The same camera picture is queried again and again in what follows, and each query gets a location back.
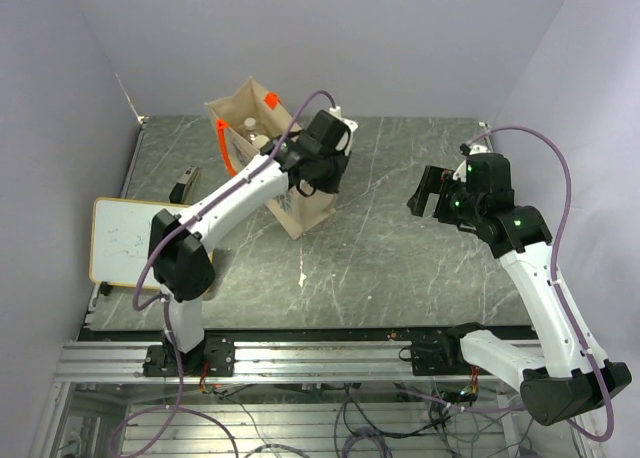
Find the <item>beige canvas tote bag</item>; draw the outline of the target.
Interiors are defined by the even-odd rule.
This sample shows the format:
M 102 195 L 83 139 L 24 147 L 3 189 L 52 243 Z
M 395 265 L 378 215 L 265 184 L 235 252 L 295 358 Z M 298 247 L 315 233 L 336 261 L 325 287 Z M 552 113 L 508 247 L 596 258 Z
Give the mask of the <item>beige canvas tote bag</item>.
M 292 116 L 279 96 L 248 78 L 231 96 L 204 104 L 216 132 L 227 171 L 242 171 L 270 140 L 279 137 Z M 266 207 L 296 240 L 336 211 L 338 196 L 313 192 L 304 183 L 268 201 Z

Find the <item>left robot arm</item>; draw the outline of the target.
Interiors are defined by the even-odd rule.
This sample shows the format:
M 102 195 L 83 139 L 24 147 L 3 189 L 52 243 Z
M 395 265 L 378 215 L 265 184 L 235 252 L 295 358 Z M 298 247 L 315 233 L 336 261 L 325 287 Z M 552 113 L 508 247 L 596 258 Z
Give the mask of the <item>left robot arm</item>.
M 179 214 L 151 221 L 149 260 L 166 301 L 168 362 L 192 375 L 205 360 L 205 292 L 213 285 L 211 254 L 239 222 L 266 202 L 307 184 L 313 194 L 335 194 L 348 165 L 358 125 L 335 109 L 316 113 L 307 127 L 267 140 L 233 178 Z

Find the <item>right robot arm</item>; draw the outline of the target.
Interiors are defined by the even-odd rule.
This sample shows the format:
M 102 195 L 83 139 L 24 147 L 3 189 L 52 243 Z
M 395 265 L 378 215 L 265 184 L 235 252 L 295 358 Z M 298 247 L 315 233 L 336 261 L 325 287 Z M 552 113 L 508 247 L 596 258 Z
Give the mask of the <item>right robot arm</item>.
M 516 205 L 506 157 L 484 152 L 468 155 L 458 170 L 426 167 L 407 202 L 411 214 L 423 215 L 431 195 L 438 197 L 435 219 L 489 246 L 515 284 L 541 347 L 534 355 L 478 323 L 459 325 L 447 330 L 440 351 L 448 371 L 475 366 L 498 377 L 543 426 L 599 409 L 631 383 L 628 366 L 609 359 L 562 283 L 542 214 Z

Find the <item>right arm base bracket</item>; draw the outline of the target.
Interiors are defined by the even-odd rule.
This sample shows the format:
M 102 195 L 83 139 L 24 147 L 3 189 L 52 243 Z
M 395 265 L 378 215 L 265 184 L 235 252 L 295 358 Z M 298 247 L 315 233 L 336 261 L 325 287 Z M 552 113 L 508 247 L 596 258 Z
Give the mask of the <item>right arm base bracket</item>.
M 398 358 L 411 366 L 414 376 L 464 374 L 470 365 L 462 356 L 460 340 L 467 333 L 464 326 L 429 328 L 403 346 Z

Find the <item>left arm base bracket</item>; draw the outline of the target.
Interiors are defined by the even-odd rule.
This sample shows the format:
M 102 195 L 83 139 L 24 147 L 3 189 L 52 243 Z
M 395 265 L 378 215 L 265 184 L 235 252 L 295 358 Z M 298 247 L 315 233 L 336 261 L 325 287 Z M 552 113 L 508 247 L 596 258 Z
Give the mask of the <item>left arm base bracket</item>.
M 221 337 L 205 338 L 189 352 L 175 353 L 168 339 L 147 349 L 143 363 L 144 377 L 177 377 L 178 362 L 184 376 L 231 377 L 234 372 L 235 347 Z

